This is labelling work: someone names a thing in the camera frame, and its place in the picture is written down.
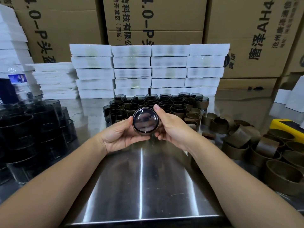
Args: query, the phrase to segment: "skin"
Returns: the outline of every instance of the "skin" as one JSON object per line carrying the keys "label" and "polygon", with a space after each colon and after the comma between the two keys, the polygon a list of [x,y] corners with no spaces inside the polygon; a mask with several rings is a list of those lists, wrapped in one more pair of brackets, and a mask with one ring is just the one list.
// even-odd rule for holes
{"label": "skin", "polygon": [[[304,227],[303,216],[274,191],[179,117],[158,105],[154,110],[161,119],[155,136],[194,157],[234,227]],[[150,139],[135,133],[132,122],[130,117],[101,131],[14,193],[0,205],[1,227],[58,227],[109,152]]]}

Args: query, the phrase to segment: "metal table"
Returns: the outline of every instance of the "metal table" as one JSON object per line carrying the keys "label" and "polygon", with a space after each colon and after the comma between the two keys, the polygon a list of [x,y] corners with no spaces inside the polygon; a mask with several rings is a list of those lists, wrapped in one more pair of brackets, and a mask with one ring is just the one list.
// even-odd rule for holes
{"label": "metal table", "polygon": [[[208,112],[228,114],[248,121],[266,133],[274,118],[302,122],[304,114],[273,104],[272,90],[218,90],[210,97]],[[61,100],[73,119],[83,143],[105,128],[103,106],[110,99]],[[223,135],[216,135],[220,146]],[[235,161],[258,177],[259,169]],[[21,185],[13,180],[0,185],[0,203]],[[304,196],[280,194],[304,213]],[[203,174],[193,169],[186,152],[152,137],[112,153],[100,163],[80,192],[62,226],[143,227],[143,226],[230,226]]]}

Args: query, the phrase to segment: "yellow device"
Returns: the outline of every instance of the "yellow device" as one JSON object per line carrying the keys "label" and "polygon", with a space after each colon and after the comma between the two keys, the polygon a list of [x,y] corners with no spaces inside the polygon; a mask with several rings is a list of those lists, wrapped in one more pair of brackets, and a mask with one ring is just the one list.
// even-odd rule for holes
{"label": "yellow device", "polygon": [[270,124],[270,129],[284,130],[291,133],[295,142],[304,143],[304,129],[300,125],[289,119],[273,119]]}

